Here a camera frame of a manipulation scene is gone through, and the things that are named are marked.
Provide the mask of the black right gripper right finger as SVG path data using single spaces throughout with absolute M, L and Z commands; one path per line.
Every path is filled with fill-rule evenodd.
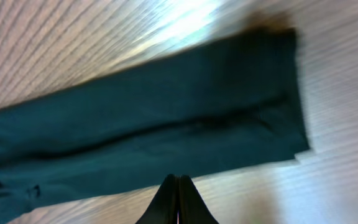
M 191 178 L 183 175 L 179 179 L 179 223 L 219 224 L 204 203 Z

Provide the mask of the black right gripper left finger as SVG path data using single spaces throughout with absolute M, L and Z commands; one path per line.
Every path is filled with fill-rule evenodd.
M 176 224 L 177 221 L 177 177 L 169 174 L 136 224 Z

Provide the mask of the black polo shirt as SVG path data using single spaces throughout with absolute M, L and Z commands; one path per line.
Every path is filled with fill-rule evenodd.
M 0 223 L 307 151 L 297 40 L 261 27 L 0 109 Z

